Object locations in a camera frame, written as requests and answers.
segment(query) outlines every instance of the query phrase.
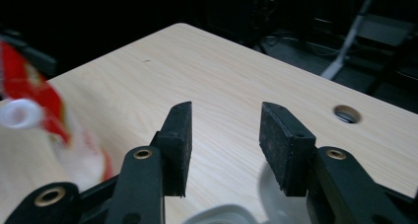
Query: dark background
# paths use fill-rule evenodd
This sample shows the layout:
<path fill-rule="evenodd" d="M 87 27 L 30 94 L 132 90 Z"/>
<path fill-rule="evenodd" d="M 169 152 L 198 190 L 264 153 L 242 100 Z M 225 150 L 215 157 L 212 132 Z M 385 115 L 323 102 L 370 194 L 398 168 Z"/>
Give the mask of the dark background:
<path fill-rule="evenodd" d="M 0 0 L 0 28 L 56 59 L 53 70 L 40 67 L 51 78 L 180 22 L 251 48 L 277 29 L 323 42 L 347 34 L 363 1 Z M 371 12 L 416 23 L 418 1 L 376 0 Z"/>

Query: wooden table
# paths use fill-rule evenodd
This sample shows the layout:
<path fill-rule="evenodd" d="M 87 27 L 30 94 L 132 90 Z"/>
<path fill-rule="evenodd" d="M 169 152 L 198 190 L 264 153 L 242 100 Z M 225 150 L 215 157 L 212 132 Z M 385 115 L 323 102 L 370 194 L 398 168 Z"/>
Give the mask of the wooden table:
<path fill-rule="evenodd" d="M 316 146 L 351 152 L 373 179 L 414 196 L 418 115 L 216 37 L 177 24 L 50 80 L 100 137 L 118 171 L 124 154 L 148 145 L 170 108 L 192 101 L 193 151 L 186 198 L 167 197 L 167 223 L 235 203 L 267 219 L 258 197 L 265 163 L 258 146 L 261 103 L 286 107 Z M 338 105 L 362 119 L 344 123 Z M 67 181 L 45 135 L 0 129 L 0 221 L 37 187 Z"/>

